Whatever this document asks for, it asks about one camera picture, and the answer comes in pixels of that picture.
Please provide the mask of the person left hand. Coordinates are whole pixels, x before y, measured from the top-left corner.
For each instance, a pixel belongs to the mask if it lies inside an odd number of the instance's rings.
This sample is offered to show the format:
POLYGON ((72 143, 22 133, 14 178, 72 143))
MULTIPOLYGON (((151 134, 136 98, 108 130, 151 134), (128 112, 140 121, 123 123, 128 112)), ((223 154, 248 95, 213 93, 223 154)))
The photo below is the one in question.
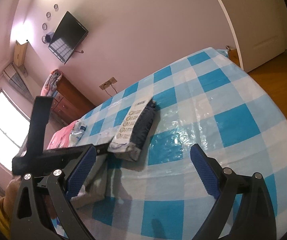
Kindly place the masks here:
POLYGON ((3 210, 9 220, 12 219, 14 203, 21 184, 21 177, 15 176, 8 184, 3 199, 3 210))

